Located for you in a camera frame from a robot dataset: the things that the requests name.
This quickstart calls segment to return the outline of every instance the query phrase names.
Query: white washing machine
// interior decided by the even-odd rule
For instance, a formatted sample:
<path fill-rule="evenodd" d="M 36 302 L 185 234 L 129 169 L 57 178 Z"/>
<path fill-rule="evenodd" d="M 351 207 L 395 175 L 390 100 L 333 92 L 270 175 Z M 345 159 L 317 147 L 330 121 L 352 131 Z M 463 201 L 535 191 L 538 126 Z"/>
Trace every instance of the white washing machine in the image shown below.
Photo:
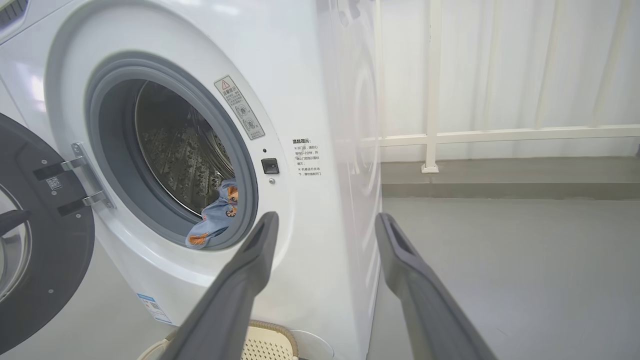
<path fill-rule="evenodd" d="M 60 174 L 77 174 L 89 196 L 56 216 L 75 221 L 95 203 L 95 237 L 157 320 L 180 325 L 254 221 L 276 211 L 252 318 L 365 359 L 380 267 L 374 2 L 9 5 L 24 12 L 0 24 L 11 99 L 0 94 L 0 111 L 71 161 L 38 165 L 44 200 L 60 199 Z M 233 222 L 187 248 L 231 177 Z"/>

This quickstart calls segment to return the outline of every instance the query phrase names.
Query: warning label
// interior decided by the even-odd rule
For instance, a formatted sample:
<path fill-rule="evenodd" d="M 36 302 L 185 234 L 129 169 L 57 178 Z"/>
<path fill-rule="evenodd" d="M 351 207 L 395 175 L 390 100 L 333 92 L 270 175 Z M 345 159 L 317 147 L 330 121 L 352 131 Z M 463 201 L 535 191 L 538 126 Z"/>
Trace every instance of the warning label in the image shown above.
<path fill-rule="evenodd" d="M 160 305 L 158 305 L 154 298 L 142 294 L 138 294 L 138 297 L 147 308 L 147 311 L 151 314 L 151 316 L 154 317 L 154 319 L 161 322 L 171 323 L 171 320 L 169 320 L 164 311 L 162 311 Z"/>
<path fill-rule="evenodd" d="M 318 145 L 308 138 L 293 139 L 293 150 L 296 155 L 295 164 L 299 176 L 322 176 Z"/>
<path fill-rule="evenodd" d="M 249 139 L 253 140 L 264 136 L 264 130 L 262 130 L 258 118 L 249 107 L 236 84 L 231 80 L 231 77 L 226 76 L 217 81 L 216 88 L 218 88 L 218 91 L 225 97 L 227 104 L 231 106 L 236 116 L 238 116 Z"/>

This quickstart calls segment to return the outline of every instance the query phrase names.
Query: barcode sticker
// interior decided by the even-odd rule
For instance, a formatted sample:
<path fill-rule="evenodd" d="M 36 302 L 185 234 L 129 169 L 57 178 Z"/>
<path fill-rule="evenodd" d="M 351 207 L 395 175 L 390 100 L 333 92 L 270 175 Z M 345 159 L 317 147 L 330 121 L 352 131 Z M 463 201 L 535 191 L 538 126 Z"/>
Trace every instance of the barcode sticker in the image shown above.
<path fill-rule="evenodd" d="M 47 184 L 49 184 L 49 187 L 51 188 L 51 190 L 57 190 L 62 187 L 62 184 L 60 183 L 60 180 L 58 180 L 57 177 L 52 177 L 50 179 L 47 179 Z"/>
<path fill-rule="evenodd" d="M 154 317 L 154 319 L 160 322 L 172 323 L 167 315 L 162 311 L 160 305 L 154 300 L 154 298 L 142 294 L 138 294 L 138 297 L 147 308 L 147 311 Z"/>

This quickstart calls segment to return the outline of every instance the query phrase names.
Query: door hinge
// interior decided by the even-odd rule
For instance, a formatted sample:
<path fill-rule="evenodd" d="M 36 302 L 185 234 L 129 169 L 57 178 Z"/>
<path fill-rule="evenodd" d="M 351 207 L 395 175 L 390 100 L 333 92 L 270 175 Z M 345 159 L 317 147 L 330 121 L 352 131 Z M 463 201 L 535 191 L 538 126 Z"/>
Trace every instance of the door hinge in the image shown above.
<path fill-rule="evenodd" d="M 60 206 L 58 208 L 60 215 L 66 216 L 85 206 L 92 206 L 99 202 L 104 203 L 107 208 L 114 208 L 113 201 L 111 201 L 111 197 L 102 185 L 102 181 L 96 176 L 93 164 L 91 160 L 89 160 L 89 157 L 87 157 L 82 143 L 75 142 L 71 144 L 71 149 L 76 156 L 74 159 L 62 161 L 33 171 L 33 175 L 35 175 L 38 181 L 50 179 L 64 172 L 73 171 L 76 168 L 79 168 L 84 174 L 84 178 L 88 184 L 83 184 L 83 187 L 87 193 L 93 192 L 93 194 Z"/>

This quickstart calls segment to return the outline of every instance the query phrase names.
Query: gray floor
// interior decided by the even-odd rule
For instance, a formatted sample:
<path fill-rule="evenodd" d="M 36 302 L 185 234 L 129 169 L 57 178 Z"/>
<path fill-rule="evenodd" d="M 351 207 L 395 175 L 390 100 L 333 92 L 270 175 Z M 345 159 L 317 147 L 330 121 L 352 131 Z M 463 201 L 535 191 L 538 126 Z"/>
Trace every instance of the gray floor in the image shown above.
<path fill-rule="evenodd" d="M 385 199 L 499 359 L 637 359 L 640 202 Z M 369 360 L 410 359 L 381 281 Z"/>
<path fill-rule="evenodd" d="M 403 198 L 384 210 L 499 359 L 640 358 L 640 202 Z M 172 329 L 97 244 L 68 306 L 0 360 L 133 360 Z M 368 359 L 411 358 L 380 281 Z"/>

